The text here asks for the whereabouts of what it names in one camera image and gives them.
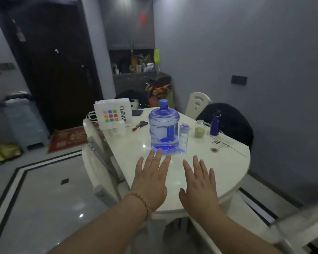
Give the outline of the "red doormat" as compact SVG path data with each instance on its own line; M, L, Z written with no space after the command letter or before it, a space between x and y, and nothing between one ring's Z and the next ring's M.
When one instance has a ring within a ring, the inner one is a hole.
M84 126L60 131L55 130L51 136L47 154L67 150L87 143L88 140Z

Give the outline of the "dark brown door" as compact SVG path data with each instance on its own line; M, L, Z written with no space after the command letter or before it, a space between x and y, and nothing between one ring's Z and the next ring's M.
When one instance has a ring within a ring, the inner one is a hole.
M0 28L50 134L103 98L82 0L0 0Z

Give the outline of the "dark grey cabinet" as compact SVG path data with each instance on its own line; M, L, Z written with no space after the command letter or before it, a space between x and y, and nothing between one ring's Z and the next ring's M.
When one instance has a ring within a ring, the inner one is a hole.
M153 0L99 0L116 95L127 90L146 94L147 84L170 83L170 76L156 74ZM147 15L140 24L139 14Z

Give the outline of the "person's right forearm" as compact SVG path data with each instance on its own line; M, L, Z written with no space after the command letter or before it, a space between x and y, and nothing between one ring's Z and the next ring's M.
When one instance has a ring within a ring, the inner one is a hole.
M223 254L282 254L217 208L207 208L194 216Z

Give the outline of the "person's left forearm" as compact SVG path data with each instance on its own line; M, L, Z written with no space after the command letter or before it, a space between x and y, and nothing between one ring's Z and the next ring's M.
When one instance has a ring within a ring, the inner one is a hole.
M130 193L47 254L123 254L151 211Z

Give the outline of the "black wall switch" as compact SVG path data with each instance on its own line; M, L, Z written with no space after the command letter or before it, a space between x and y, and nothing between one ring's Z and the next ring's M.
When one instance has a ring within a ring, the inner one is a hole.
M246 86L247 81L248 81L247 76L232 75L232 78L231 78L231 84L239 85L239 86Z

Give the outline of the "red key bunch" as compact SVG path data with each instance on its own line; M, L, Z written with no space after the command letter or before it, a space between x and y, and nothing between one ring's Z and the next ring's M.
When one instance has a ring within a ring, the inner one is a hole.
M136 130L138 130L138 129L140 129L140 128L146 126L146 125L148 125L148 122L142 120L142 121L140 121L139 124L136 125L136 127L134 127L134 128L132 129L132 131L134 132L134 131L136 131Z

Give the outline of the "person's right hand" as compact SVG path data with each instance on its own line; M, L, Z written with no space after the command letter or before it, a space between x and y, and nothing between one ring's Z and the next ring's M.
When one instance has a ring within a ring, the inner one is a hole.
M191 218L197 222L210 219L213 215L220 213L216 189L212 188L209 179L209 170L202 159L199 163L203 170L203 180L196 180L194 168L191 168L186 160L182 164L186 174L186 193L188 206L184 208Z

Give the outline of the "yellow bag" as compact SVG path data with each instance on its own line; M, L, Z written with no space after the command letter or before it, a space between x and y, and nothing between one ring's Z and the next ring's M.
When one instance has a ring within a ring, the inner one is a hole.
M23 150L14 142L0 142L0 165L22 156Z

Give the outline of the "grey-blue storage bin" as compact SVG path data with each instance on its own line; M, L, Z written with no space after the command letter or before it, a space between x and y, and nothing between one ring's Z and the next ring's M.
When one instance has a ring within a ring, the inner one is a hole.
M25 91L9 93L0 101L0 109L23 150L32 145L49 144L49 131L31 94Z

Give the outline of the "person's left hand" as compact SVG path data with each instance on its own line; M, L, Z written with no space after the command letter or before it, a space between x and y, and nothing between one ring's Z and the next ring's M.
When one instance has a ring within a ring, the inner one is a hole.
M159 173L152 176L152 160L157 151L151 150L146 160L143 161L143 177L135 178L131 186L132 194L139 196L144 201L146 207L154 212L164 202L164 187L170 165L171 156L166 155L160 162Z

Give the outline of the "white dining chair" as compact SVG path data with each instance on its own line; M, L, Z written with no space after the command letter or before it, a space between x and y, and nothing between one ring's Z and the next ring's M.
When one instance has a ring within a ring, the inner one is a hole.
M89 145L85 145L81 153L94 195L108 208L112 208L129 192L130 188L127 182L125 180L119 182L114 179Z
M97 127L98 124L86 118L83 120L83 126L89 146L93 149L98 159L106 165L108 169L112 169L111 151L105 141L103 133L99 130L99 127Z

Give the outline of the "small clear water bottle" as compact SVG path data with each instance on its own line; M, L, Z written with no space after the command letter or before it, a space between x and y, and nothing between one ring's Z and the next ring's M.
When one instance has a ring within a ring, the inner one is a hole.
M179 127L179 145L178 151L180 153L187 152L188 138L189 138L190 127L187 123L182 123Z

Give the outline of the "black jacket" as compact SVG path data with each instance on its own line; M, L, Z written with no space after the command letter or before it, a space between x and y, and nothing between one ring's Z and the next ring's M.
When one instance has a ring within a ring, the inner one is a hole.
M253 129L247 119L235 107L222 102L211 103L203 109L196 120L203 120L206 123L211 123L217 110L220 110L221 113L219 125L220 131L247 145L251 150L254 140Z

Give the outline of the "white paper bag coloured squares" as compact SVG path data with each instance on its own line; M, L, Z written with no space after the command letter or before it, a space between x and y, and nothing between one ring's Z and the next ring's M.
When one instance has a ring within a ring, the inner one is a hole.
M124 121L126 127L133 124L132 109L128 98L96 101L93 106L101 131L117 128L117 123L120 121Z

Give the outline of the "large blue water jug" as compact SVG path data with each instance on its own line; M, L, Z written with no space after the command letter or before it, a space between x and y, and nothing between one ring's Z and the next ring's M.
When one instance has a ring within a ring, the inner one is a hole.
M152 149L161 149L163 155L176 152L180 115L175 109L169 108L168 100L161 99L159 107L149 113L148 120Z

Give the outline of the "glass jar with green powder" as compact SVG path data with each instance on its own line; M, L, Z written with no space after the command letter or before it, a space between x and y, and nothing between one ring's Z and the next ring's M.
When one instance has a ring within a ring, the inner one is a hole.
M195 137L196 138L203 138L205 134L205 124L204 120L197 120L195 125Z

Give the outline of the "orange bag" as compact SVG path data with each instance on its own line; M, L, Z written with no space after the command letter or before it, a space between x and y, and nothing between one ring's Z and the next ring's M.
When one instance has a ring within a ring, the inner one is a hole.
M168 100L168 107L176 109L173 86L171 83L157 88L154 85L147 84L145 91L148 95L150 107L159 107L159 101L166 99Z

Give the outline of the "blue metal flask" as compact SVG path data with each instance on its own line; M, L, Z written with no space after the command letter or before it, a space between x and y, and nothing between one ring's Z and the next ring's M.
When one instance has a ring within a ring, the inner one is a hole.
M210 126L210 135L211 136L218 136L219 135L219 128L220 128L220 118L221 118L221 111L216 109L213 119L211 121Z

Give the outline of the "white chair with cutout back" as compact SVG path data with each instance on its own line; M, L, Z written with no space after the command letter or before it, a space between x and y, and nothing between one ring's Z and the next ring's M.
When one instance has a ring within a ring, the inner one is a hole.
M198 115L204 110L204 108L211 102L212 100L204 93L191 93L184 115L195 120Z

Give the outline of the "yellow-green duster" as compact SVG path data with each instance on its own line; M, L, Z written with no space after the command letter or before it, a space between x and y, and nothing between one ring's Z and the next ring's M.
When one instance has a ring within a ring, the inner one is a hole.
M159 75L160 73L160 53L159 53L159 49L154 49L154 65L155 65L155 71L156 74Z

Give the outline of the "white paper sheet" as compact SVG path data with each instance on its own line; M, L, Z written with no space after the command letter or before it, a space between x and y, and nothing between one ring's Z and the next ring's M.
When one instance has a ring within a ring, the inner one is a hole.
M250 158L251 153L250 149L247 145L229 137L226 136L223 133L219 133L217 136L212 136L210 133L207 133L208 136L212 137L213 143L215 144L216 148L222 148L222 147L229 147L233 150L235 150L237 153L243 155L246 158Z

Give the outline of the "grey chair back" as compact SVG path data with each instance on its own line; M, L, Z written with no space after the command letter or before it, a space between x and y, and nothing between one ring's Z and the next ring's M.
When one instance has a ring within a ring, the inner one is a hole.
M270 229L283 254L318 254L318 202L278 218Z

